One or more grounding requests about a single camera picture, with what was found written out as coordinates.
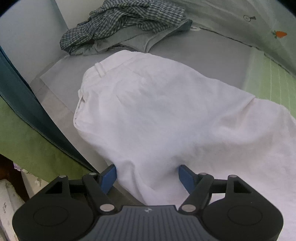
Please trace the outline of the white carrot print quilt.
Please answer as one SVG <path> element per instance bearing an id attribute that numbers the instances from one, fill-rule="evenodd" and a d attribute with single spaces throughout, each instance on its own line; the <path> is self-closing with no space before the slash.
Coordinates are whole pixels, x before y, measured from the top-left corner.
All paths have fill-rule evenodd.
<path id="1" fill-rule="evenodd" d="M 177 1 L 198 27 L 262 50 L 295 74 L 295 15 L 279 1 Z"/>

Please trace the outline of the green grid bed sheet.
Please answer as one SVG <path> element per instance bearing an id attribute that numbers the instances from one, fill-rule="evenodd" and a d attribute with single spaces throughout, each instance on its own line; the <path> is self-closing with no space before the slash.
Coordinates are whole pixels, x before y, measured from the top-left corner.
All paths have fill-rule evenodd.
<path id="1" fill-rule="evenodd" d="M 286 107 L 295 116 L 295 78 L 264 52 L 252 47 L 243 90 Z"/>

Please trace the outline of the grey folded garment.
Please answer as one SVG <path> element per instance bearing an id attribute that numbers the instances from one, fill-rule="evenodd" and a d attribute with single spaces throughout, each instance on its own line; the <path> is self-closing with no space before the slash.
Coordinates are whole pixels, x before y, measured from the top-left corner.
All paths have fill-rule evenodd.
<path id="1" fill-rule="evenodd" d="M 186 19 L 181 21 L 177 27 L 169 27 L 168 29 L 158 33 L 143 31 L 136 26 L 131 26 L 121 29 L 105 39 L 95 40 L 91 44 L 83 45 L 80 49 L 76 50 L 74 54 L 94 55 L 114 48 L 131 49 L 147 53 L 161 40 L 178 33 L 189 31 L 191 25 L 192 20 Z"/>

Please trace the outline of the dark teal bed edge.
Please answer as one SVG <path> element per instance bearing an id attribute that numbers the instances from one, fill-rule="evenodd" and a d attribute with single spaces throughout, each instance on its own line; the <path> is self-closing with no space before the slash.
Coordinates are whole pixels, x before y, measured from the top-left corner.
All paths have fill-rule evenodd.
<path id="1" fill-rule="evenodd" d="M 52 145 L 88 171 L 96 171 L 52 121 L 3 49 L 1 49 L 1 97 L 23 121 Z"/>

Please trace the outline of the blue checked shirt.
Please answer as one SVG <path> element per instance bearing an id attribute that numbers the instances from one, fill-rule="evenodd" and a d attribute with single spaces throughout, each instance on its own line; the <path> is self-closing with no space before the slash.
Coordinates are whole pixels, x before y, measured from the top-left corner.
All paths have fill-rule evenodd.
<path id="1" fill-rule="evenodd" d="M 104 1 L 88 20 L 67 30 L 60 47 L 71 54 L 78 47 L 105 39 L 121 29 L 135 26 L 159 33 L 185 20 L 185 10 L 168 1 Z"/>

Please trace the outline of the white trousers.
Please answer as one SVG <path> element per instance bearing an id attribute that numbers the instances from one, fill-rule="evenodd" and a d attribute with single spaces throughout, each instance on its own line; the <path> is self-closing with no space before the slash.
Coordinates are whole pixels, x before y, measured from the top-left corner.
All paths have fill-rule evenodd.
<path id="1" fill-rule="evenodd" d="M 180 206 L 182 164 L 238 175 L 283 214 L 295 240 L 295 118 L 287 108 L 182 63 L 123 50 L 83 75 L 73 124 L 146 205 Z"/>

